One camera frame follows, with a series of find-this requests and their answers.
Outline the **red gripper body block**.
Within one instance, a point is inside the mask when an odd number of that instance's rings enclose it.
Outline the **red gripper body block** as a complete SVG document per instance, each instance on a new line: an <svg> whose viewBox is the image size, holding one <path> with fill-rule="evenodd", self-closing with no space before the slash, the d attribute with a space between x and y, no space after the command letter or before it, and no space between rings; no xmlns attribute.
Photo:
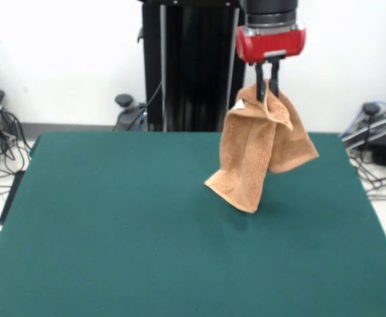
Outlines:
<svg viewBox="0 0 386 317"><path fill-rule="evenodd" d="M262 63L270 58L299 55L306 41L306 25L297 20L277 28L239 26L235 33L237 55L245 63Z"/></svg>

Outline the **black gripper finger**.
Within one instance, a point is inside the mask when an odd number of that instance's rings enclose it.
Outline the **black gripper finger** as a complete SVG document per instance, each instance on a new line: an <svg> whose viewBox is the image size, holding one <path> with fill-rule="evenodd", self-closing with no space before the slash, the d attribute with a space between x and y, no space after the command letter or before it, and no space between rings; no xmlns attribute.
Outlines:
<svg viewBox="0 0 386 317"><path fill-rule="evenodd" d="M264 81L262 63L256 63L254 68L256 72L256 99L259 102L262 102L266 93L266 83Z"/></svg>
<svg viewBox="0 0 386 317"><path fill-rule="evenodd" d="M278 78L279 68L280 68L280 62L273 61L272 68L271 68L271 78L269 80L269 88L274 96L279 95L279 78Z"/></svg>

